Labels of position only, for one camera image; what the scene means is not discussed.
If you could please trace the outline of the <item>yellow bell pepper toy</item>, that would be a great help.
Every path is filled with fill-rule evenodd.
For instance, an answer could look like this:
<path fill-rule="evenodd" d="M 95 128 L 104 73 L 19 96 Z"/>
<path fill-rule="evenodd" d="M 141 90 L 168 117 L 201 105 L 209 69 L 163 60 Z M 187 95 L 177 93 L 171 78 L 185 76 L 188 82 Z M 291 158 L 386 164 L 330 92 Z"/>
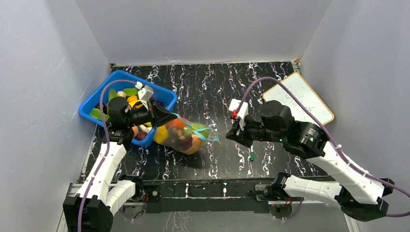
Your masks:
<path fill-rule="evenodd" d="M 165 125 L 157 127 L 153 140 L 158 144 L 163 144 L 169 137 L 168 129 Z"/>

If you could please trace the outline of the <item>clear zip top bag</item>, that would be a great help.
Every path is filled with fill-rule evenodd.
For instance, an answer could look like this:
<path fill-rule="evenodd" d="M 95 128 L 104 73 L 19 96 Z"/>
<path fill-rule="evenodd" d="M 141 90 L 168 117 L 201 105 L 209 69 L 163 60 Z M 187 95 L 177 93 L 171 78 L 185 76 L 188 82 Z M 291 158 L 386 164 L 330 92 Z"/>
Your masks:
<path fill-rule="evenodd" d="M 214 128 L 189 121 L 176 113 L 174 115 L 175 119 L 155 130 L 154 142 L 183 154 L 192 155 L 199 151 L 203 144 L 220 140 Z"/>

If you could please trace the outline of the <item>green cabbage toy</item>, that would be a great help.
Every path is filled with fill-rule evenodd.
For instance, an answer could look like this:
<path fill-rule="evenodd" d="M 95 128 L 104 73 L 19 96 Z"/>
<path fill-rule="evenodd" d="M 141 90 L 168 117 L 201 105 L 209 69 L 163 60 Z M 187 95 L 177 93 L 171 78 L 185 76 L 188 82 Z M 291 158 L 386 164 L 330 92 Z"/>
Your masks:
<path fill-rule="evenodd" d="M 204 137 L 208 138 L 209 137 L 209 128 L 207 125 L 201 124 L 201 123 L 193 123 L 192 128 L 194 130 L 200 130 L 199 133 Z"/>

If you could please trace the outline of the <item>orange papaya slice toy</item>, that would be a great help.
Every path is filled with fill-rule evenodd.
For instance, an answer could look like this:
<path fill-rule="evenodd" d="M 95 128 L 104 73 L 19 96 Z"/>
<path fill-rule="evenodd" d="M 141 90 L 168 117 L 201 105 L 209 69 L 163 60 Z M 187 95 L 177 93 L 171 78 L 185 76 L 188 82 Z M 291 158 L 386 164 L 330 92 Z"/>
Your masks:
<path fill-rule="evenodd" d="M 189 135 L 182 141 L 182 153 L 191 155 L 197 152 L 202 145 L 202 139 L 196 134 Z"/>

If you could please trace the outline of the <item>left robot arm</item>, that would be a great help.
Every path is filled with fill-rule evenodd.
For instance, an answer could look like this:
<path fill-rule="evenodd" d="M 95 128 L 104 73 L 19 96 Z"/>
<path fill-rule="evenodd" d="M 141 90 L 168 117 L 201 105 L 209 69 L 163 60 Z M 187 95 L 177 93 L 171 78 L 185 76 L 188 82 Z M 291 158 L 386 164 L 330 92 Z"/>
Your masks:
<path fill-rule="evenodd" d="M 111 181 L 127 153 L 134 136 L 133 126 L 150 122 L 159 127 L 176 119 L 176 114 L 158 105 L 154 99 L 131 108 L 124 97 L 112 98 L 107 106 L 109 116 L 103 121 L 105 142 L 102 143 L 88 177 L 74 196 L 67 196 L 63 212 L 70 232 L 108 232 L 116 212 L 128 200 L 139 201 L 145 189 L 136 176 L 124 177 L 114 187 Z"/>

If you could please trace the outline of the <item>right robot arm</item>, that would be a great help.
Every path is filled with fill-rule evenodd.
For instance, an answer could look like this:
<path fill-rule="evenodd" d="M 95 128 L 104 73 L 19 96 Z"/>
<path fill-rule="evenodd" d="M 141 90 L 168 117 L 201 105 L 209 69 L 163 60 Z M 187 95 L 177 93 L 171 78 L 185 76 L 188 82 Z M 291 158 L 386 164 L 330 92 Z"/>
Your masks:
<path fill-rule="evenodd" d="M 279 173 L 271 185 L 256 185 L 258 201 L 306 198 L 335 206 L 349 217 L 367 222 L 387 216 L 389 205 L 383 196 L 392 189 L 353 169 L 353 162 L 334 150 L 325 132 L 316 124 L 297 121 L 288 106 L 264 102 L 260 121 L 248 114 L 246 103 L 233 99 L 229 111 L 234 120 L 226 138 L 251 148 L 254 141 L 281 143 L 283 148 L 326 171 L 334 181 L 323 182 Z"/>

